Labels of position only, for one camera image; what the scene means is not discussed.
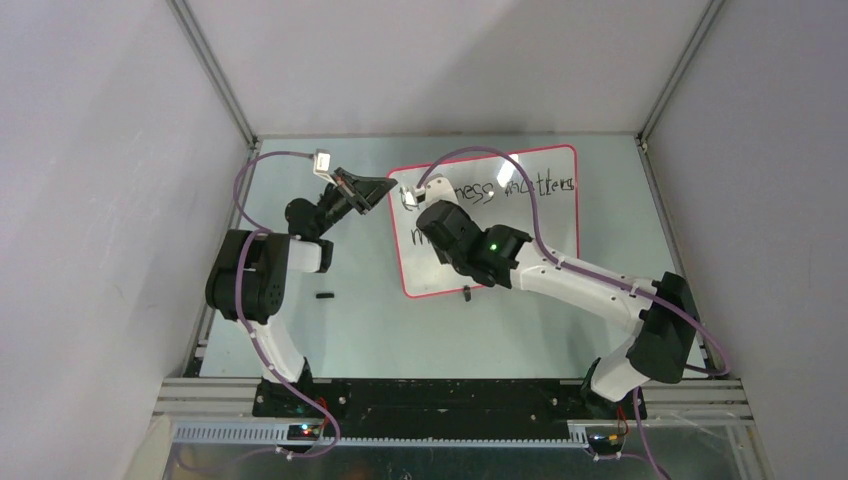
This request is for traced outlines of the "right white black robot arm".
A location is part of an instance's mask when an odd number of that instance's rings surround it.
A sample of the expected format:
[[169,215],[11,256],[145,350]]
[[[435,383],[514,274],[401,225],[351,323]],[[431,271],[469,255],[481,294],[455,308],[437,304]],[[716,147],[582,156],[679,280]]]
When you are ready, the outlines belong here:
[[677,384],[694,343],[695,315],[686,305],[686,281],[616,275],[576,259],[558,259],[530,234],[501,224],[479,227],[460,206],[440,200],[417,228],[439,261],[485,287],[538,293],[619,326],[626,340],[596,359],[584,377],[585,411],[606,418],[628,394],[649,381]]

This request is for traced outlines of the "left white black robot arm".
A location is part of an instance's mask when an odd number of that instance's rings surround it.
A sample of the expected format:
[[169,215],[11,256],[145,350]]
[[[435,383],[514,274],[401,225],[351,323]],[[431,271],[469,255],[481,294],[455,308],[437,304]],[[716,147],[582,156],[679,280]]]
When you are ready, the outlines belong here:
[[244,328],[257,348],[263,376],[283,383],[278,404],[297,417],[312,411],[316,390],[300,379],[306,357],[289,333],[271,325],[284,302],[287,276],[327,272],[334,244],[323,235],[353,211],[369,213],[398,185],[391,178],[354,175],[341,167],[329,178],[317,201],[295,198],[287,204],[285,233],[263,227],[228,230],[205,287],[207,305]]

